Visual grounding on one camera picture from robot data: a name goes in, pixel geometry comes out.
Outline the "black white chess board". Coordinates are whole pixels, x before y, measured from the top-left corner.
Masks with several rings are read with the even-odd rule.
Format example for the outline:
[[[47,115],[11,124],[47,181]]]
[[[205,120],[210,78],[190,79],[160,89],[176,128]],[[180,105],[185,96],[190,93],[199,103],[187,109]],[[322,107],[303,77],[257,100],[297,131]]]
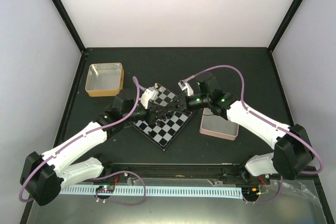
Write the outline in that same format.
[[[158,83],[159,88],[157,97],[174,97],[175,93],[167,89]],[[147,137],[152,143],[158,146],[162,151],[165,151],[167,147],[173,142],[177,135],[182,131],[183,127],[192,119],[195,115],[194,112],[176,112],[173,117],[166,123],[161,131],[158,133],[150,133],[151,128],[146,121],[138,121],[136,123],[130,123],[130,125]]]

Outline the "pink metal tin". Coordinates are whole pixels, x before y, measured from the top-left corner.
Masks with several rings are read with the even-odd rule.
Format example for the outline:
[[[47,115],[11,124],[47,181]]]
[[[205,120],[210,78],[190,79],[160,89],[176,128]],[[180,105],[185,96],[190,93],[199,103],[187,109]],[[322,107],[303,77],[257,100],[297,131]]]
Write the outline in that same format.
[[[216,116],[210,109],[204,108],[199,132],[204,135],[234,141],[238,136],[239,125]]]

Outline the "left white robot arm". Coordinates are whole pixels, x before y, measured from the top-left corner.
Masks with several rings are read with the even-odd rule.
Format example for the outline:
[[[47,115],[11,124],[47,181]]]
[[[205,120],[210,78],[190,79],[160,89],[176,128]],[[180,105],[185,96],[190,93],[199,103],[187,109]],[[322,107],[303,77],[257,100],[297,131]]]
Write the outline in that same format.
[[[163,88],[147,88],[144,92],[122,90],[113,98],[96,120],[91,121],[79,133],[42,154],[30,153],[24,162],[20,177],[21,190],[44,206],[53,201],[61,190],[87,179],[108,181],[113,174],[111,166],[96,157],[77,163],[76,160],[109,137],[124,129],[126,123],[146,122],[155,125],[170,118],[177,108],[177,96]]]

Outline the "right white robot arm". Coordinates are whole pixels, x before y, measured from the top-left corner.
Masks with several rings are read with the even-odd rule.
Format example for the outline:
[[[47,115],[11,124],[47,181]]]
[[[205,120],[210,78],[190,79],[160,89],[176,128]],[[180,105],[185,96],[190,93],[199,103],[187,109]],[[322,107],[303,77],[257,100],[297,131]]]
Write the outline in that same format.
[[[210,75],[197,81],[199,94],[181,93],[164,109],[176,112],[192,112],[208,108],[215,116],[242,126],[252,132],[273,152],[255,155],[238,171],[239,179],[252,183],[258,176],[279,174],[288,180],[294,180],[304,172],[309,163],[316,157],[309,145],[307,131],[299,124],[289,126],[273,121],[258,111],[243,105],[232,93],[223,92],[216,78]]]

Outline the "small green circuit board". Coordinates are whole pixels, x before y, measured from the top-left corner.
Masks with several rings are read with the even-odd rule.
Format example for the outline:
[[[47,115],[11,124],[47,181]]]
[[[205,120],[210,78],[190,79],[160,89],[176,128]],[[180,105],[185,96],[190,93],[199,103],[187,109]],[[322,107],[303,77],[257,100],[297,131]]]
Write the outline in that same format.
[[[97,192],[111,194],[111,193],[114,192],[114,186],[113,185],[102,185],[102,186],[99,186],[97,188]]]

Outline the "right small circuit board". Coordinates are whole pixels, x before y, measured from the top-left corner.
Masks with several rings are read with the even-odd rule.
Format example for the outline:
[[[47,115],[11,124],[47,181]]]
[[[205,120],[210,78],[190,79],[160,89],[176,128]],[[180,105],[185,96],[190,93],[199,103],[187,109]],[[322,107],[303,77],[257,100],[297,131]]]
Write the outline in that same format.
[[[269,192],[268,189],[262,189],[262,188],[257,188],[257,187],[242,188],[241,190],[242,190],[241,192],[244,196],[262,195],[262,194],[266,194],[266,193]]]

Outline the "gold metal tin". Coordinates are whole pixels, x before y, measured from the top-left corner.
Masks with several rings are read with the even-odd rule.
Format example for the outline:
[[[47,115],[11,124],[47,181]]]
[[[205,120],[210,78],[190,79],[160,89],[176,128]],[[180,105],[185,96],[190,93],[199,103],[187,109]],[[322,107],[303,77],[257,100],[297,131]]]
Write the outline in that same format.
[[[85,91],[90,97],[112,97],[123,89],[124,70],[119,62],[89,66]]]

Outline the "black front rail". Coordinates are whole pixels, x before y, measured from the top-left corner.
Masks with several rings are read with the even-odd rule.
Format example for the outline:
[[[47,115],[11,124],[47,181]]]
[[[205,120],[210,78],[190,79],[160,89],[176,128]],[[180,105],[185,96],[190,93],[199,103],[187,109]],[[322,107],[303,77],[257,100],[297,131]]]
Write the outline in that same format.
[[[132,172],[142,178],[219,178],[236,179],[244,184],[252,179],[252,175],[242,165],[211,164],[117,164],[110,163],[103,167],[99,177],[121,172],[119,177]]]

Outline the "left black frame post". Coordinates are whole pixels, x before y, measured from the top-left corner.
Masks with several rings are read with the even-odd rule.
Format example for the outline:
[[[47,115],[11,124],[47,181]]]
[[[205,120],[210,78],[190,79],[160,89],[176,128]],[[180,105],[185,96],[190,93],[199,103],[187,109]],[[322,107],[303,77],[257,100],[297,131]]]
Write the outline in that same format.
[[[60,15],[62,21],[64,22],[66,28],[68,29],[71,37],[73,38],[76,46],[78,47],[79,51],[81,53],[84,53],[86,51],[86,47],[84,46],[62,0],[51,0],[53,5],[55,6],[58,14]]]

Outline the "black frame post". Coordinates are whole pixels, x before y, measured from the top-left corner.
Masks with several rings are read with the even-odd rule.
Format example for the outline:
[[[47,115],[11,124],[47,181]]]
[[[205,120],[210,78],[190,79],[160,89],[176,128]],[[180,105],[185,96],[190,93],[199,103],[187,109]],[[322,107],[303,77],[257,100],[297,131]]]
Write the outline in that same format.
[[[273,36],[269,46],[268,51],[270,53],[273,53],[279,44],[281,38],[283,37],[285,31],[287,30],[289,24],[291,23],[292,19],[294,18],[296,12],[298,11],[300,5],[302,4],[303,0],[293,0],[283,18],[281,21],[275,35]]]
[[[60,15],[62,21],[64,22],[66,28],[68,29],[71,37],[73,38],[76,46],[78,47],[79,51],[81,53],[84,53],[86,51],[86,47],[84,46],[62,0],[51,0],[53,5],[55,6],[58,14]]]

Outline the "right black frame post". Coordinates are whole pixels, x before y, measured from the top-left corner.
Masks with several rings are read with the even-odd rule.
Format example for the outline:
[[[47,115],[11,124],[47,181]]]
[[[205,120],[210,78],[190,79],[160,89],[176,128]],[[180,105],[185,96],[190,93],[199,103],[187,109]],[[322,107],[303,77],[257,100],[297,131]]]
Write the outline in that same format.
[[[296,12],[298,11],[300,5],[302,4],[303,0],[293,0],[283,18],[281,21],[275,35],[273,36],[269,46],[268,51],[270,53],[273,53],[279,44],[281,38],[283,37],[285,31],[287,30],[289,24],[291,23],[292,19],[294,18]]]

